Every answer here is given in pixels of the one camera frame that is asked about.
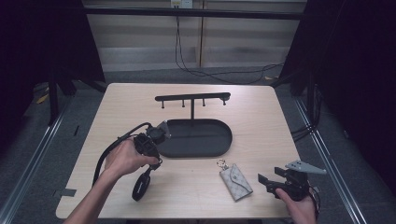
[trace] black backdrop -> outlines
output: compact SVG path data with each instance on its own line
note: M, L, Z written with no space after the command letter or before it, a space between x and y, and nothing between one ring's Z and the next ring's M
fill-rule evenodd
M318 2L308 1L307 13L335 8L332 19L300 23L280 77L303 70L291 82L291 91L300 94L308 71L314 73L330 110L396 195L396 3ZM320 42L334 20L330 42Z
M0 2L1 143L18 130L35 84L49 81L50 74L66 93L73 93L71 79L105 81L86 15L51 7L82 7L82 3Z

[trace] key ring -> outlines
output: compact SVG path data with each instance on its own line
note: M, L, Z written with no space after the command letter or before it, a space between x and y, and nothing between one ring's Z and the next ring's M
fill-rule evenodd
M224 159L219 159L216 164L218 165L218 167L220 167L223 170L227 170L228 169L228 165L227 163L225 163Z

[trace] keychain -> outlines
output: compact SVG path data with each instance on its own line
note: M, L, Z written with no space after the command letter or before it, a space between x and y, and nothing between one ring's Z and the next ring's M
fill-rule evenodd
M220 176L236 202L253 192L236 164L229 167L224 159L219 159L217 165L222 169Z

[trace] oval tray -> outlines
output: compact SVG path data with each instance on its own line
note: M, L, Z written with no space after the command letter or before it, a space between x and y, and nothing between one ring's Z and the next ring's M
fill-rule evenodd
M157 146L168 158L202 158L221 156L230 148L233 134L218 119L169 119L171 138Z

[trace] wall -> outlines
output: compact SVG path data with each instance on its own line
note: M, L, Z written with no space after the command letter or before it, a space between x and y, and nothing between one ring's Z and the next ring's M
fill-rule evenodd
M83 1L85 6L170 7L170 1ZM305 1L193 1L193 8L302 12ZM177 19L88 15L104 71L174 68ZM251 66L285 61L298 21L180 18L188 67Z

